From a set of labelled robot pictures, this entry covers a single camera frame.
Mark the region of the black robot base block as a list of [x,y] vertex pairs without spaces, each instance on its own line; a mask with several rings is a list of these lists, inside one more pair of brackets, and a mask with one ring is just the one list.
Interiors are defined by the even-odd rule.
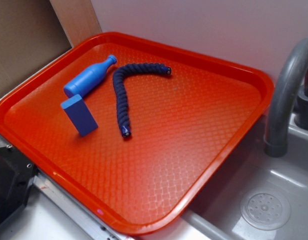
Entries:
[[19,149],[0,147],[0,228],[26,208],[36,174],[36,165]]

